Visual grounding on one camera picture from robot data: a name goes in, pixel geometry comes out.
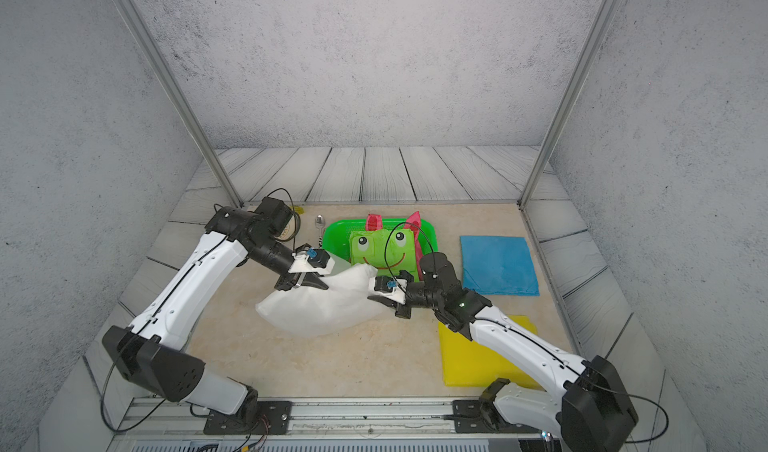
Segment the white raincoat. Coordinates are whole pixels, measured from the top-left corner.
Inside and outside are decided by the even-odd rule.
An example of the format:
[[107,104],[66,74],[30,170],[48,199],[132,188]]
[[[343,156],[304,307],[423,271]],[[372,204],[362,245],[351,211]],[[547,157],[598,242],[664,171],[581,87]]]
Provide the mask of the white raincoat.
[[334,259],[333,274],[322,278],[328,285],[326,290],[306,285],[275,290],[257,304],[258,314],[284,332],[311,338],[339,332],[389,311],[368,298],[370,280],[377,274],[375,267]]

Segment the green frog raincoat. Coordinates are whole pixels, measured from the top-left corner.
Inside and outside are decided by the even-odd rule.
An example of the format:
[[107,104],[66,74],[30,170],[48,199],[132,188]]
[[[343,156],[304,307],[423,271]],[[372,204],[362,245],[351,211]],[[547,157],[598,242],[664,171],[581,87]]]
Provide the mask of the green frog raincoat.
[[418,277],[414,233],[408,229],[356,230],[349,236],[350,262],[368,264],[377,274],[397,276],[406,271]]

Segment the pink rabbit raincoat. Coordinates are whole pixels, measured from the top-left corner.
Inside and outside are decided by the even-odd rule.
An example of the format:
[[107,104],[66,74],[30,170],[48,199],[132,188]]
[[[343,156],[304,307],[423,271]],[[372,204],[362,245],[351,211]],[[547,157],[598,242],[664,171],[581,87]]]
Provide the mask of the pink rabbit raincoat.
[[369,214],[368,218],[366,218],[365,227],[364,227],[364,230],[366,231],[374,231],[374,230],[380,230],[380,229],[398,230],[398,228],[411,230],[414,233],[414,237],[415,237],[415,246],[416,246],[417,264],[418,264],[418,277],[416,279],[421,278],[420,260],[423,256],[421,242],[419,241],[419,236],[421,232],[420,219],[421,219],[420,213],[415,212],[414,214],[412,214],[412,216],[409,216],[407,219],[396,220],[396,222],[394,222],[394,224],[391,227],[386,227],[384,223],[384,219],[382,218],[381,215]]

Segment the yellow raincoat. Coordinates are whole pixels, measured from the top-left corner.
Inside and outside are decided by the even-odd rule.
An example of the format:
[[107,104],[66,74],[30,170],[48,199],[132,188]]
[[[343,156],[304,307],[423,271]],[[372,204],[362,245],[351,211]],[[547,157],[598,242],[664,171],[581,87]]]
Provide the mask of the yellow raincoat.
[[519,367],[497,352],[470,341],[446,325],[438,326],[442,378],[447,387],[485,388],[498,378],[541,390],[542,387]]

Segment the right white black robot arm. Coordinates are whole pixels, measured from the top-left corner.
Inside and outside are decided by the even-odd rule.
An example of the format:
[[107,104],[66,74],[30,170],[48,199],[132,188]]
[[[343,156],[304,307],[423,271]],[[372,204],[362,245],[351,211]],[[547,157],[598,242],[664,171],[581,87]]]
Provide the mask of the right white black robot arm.
[[523,328],[464,287],[441,252],[422,259],[421,273],[419,282],[406,271],[372,278],[368,297],[400,318],[410,318],[414,308],[432,310],[450,331],[496,352],[539,386],[533,390],[497,378],[477,400],[462,402],[465,414],[451,416],[458,429],[534,429],[569,451],[619,451],[634,443],[631,434],[639,423],[634,404],[640,398],[626,390],[610,361],[600,355],[587,360]]

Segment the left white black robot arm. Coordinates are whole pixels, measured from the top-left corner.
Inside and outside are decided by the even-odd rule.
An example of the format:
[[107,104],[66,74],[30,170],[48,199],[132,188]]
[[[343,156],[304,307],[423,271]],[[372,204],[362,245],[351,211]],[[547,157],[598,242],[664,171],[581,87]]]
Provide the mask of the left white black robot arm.
[[266,197],[253,211],[221,206],[192,254],[151,304],[126,327],[112,326],[102,344],[120,376],[168,402],[207,408],[224,429],[248,433],[263,425],[258,393],[206,368],[184,351],[204,308],[237,267],[253,260],[277,273],[279,290],[327,289],[335,261],[304,244],[291,249],[281,234],[300,224],[285,202]]

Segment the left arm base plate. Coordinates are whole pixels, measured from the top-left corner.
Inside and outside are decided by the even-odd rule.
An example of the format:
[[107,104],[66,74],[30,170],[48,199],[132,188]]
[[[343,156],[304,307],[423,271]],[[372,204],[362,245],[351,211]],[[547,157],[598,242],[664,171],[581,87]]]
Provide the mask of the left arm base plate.
[[287,400],[256,400],[243,404],[233,415],[210,411],[204,435],[285,435],[293,403]]

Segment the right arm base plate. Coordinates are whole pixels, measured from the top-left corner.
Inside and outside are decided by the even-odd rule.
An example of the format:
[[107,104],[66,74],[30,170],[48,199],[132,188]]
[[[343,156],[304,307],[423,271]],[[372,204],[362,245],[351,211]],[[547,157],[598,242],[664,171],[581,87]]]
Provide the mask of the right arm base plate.
[[454,400],[452,412],[443,419],[453,423],[454,431],[459,434],[533,434],[538,429],[526,425],[507,422],[488,402],[474,400]]

